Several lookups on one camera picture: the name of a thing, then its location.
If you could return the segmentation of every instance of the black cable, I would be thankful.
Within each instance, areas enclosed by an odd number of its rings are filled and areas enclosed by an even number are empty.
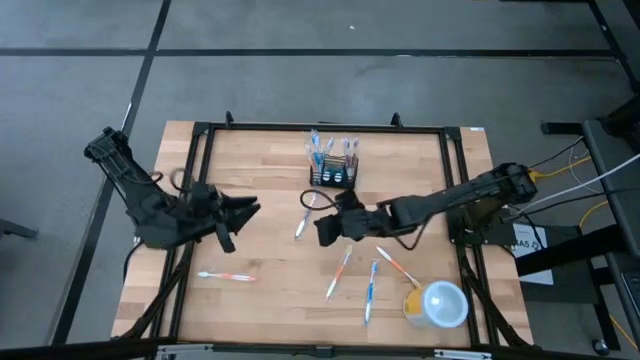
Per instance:
[[[142,240],[138,241],[138,243],[131,248],[131,250],[129,250],[129,253],[127,254],[127,257],[124,259],[124,268],[122,269],[122,281],[124,282],[125,280],[127,280],[127,271],[129,271],[129,260],[131,260],[131,256],[133,255],[134,252],[136,252],[136,250],[142,246]]]
[[[138,179],[134,179],[129,175],[122,175],[123,178],[129,180],[130,182],[134,183],[134,184],[138,184],[138,185],[151,185],[151,184],[157,184],[158,182],[160,182],[160,180],[162,180],[162,178],[164,178],[164,174],[161,173],[160,171],[152,171],[149,173],[149,177],[151,177],[151,180],[138,180]]]
[[[611,191],[602,191],[602,192],[599,192],[599,193],[594,193],[594,194],[589,194],[589,195],[579,196],[579,197],[577,197],[577,198],[573,198],[573,199],[567,199],[567,200],[559,201],[559,202],[557,202],[557,203],[554,203],[554,204],[551,204],[551,205],[545,206],[545,207],[543,207],[543,208],[541,208],[541,209],[538,209],[538,210],[534,210],[534,211],[530,211],[530,212],[527,212],[527,213],[521,213],[521,214],[516,214],[516,215],[513,215],[513,216],[509,216],[509,217],[505,218],[504,220],[505,220],[505,221],[515,221],[515,220],[520,219],[521,217],[524,217],[525,215],[533,215],[533,214],[537,214],[537,213],[539,213],[539,212],[542,212],[542,211],[545,211],[545,210],[551,209],[551,208],[556,207],[556,206],[558,206],[558,205],[563,205],[563,204],[570,203],[570,202],[574,202],[574,201],[578,201],[578,200],[589,199],[589,198],[596,197],[596,196],[601,196],[601,195],[612,195],[612,194],[617,194],[617,193],[621,193],[621,192],[630,192],[630,191],[640,191],[640,188],[618,189],[618,190],[611,190]]]
[[[551,161],[551,160],[557,158],[558,156],[564,154],[567,150],[569,150],[572,147],[578,145],[580,143],[580,141],[582,141],[582,139],[584,139],[584,136],[580,136],[576,141],[573,142],[573,144],[571,144],[571,145],[567,146],[566,148],[560,150],[560,152],[556,153],[555,155],[553,155],[553,156],[551,156],[551,157],[549,157],[549,158],[547,158],[545,160],[542,160],[542,161],[540,161],[540,162],[538,162],[538,163],[536,163],[534,165],[529,166],[529,169],[533,169],[536,166],[540,166],[540,165],[542,165],[542,164],[544,164],[544,163],[546,163],[548,161]]]
[[[304,196],[307,194],[318,194],[320,196],[322,196],[323,198],[327,199],[327,201],[329,202],[329,205],[327,206],[323,206],[323,207],[313,207],[313,206],[309,206],[304,202]],[[323,193],[320,190],[316,190],[316,189],[308,189],[302,192],[302,194],[300,194],[300,204],[302,204],[302,206],[307,209],[307,210],[312,210],[312,211],[322,211],[322,210],[327,210],[327,209],[331,209],[332,207],[336,208],[338,211],[340,211],[340,209],[338,208],[338,204],[336,204],[335,201],[333,201],[333,199],[331,199],[331,197],[325,193]]]
[[[536,241],[538,242],[538,244],[540,244],[540,248],[541,249],[546,248],[546,246],[542,244],[542,239],[540,239],[540,235],[538,234],[538,231],[536,231],[536,224],[533,223],[533,220],[531,220],[531,218],[529,217],[529,214],[523,213],[522,216],[524,216],[524,218],[527,219],[527,221],[529,222],[529,225],[533,230],[533,236],[535,236]]]
[[[184,168],[173,169],[173,171],[171,171],[171,174],[169,174],[169,182],[171,183],[171,186],[173,186],[174,189],[187,193],[189,192],[188,190],[183,189],[182,187],[178,186],[178,184],[176,183],[176,175],[179,172],[182,172],[184,174],[185,169]]]

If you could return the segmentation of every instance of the wooden table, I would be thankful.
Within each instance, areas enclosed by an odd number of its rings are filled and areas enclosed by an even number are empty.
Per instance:
[[[184,167],[193,125],[183,121],[167,123],[156,170],[168,174],[174,168]],[[462,128],[461,132],[469,176],[473,178],[491,169],[484,130]],[[328,136],[339,139],[344,135],[323,133],[323,139],[326,141]],[[444,215],[431,220],[412,252],[392,239],[380,238],[360,242],[339,238],[334,245],[321,248],[313,224],[301,240],[294,241],[295,229],[304,213],[299,195],[309,188],[304,136],[296,131],[215,132],[208,182],[232,196],[256,195],[262,209],[233,237],[235,253],[224,254],[215,235],[196,246],[179,341],[469,346],[466,324],[450,330],[423,330],[404,319],[402,301],[412,285],[384,260],[376,278],[372,320],[368,328],[363,326],[371,261],[380,258],[376,245],[386,249],[423,284],[436,280],[460,284],[455,248],[449,243]],[[384,199],[429,194],[445,187],[436,135],[366,133],[359,137],[356,192],[368,207]],[[453,144],[450,153],[455,154]],[[196,178],[201,157],[201,153],[196,157]],[[451,157],[456,169],[455,156]],[[175,194],[167,180],[161,186]],[[314,212],[312,218],[329,212]],[[332,301],[326,303],[327,286],[347,244],[353,244],[351,261]],[[156,295],[165,254],[142,247],[133,255],[113,326],[114,335],[129,329]],[[497,247],[485,247],[484,258],[495,303],[520,336],[531,342],[512,257]],[[241,283],[197,277],[204,270],[249,274],[258,280]],[[172,304],[170,299],[162,334],[168,331]],[[481,339],[486,342],[483,312],[477,299],[476,308]]]

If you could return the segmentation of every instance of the label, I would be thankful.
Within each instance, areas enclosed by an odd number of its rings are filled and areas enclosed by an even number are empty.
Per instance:
[[[527,254],[531,254],[534,251],[540,250],[540,244],[536,240],[535,235],[533,234],[533,228],[529,225],[524,224],[513,224],[513,231],[516,233],[516,250],[513,252],[515,257],[524,256]],[[536,232],[540,237],[540,241],[544,247],[547,247],[547,234],[544,231],[544,228],[536,227]],[[535,284],[544,284],[544,285],[553,285],[553,273],[551,270],[544,270],[537,273],[525,275],[520,277],[520,281],[535,283]]]

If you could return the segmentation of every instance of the cup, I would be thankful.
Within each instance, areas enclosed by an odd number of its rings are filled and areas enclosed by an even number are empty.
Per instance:
[[[467,318],[469,303],[458,286],[436,281],[411,291],[404,299],[403,311],[417,327],[455,328]]]

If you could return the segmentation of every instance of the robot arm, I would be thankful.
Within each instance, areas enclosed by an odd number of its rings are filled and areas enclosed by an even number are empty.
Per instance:
[[[167,194],[133,160],[127,137],[111,128],[90,142],[84,155],[119,190],[135,235],[150,248],[171,249],[216,232],[224,252],[233,252],[229,233],[237,234],[260,209],[254,196],[232,198],[199,182],[189,187],[184,200]]]
[[[359,241],[365,236],[410,234],[434,215],[462,208],[465,226],[478,230],[505,204],[528,202],[536,193],[527,167],[507,163],[467,183],[427,196],[410,195],[379,202],[375,211],[366,210],[355,193],[346,191],[335,197],[338,214],[321,218],[315,225],[320,245],[329,246],[339,235]]]

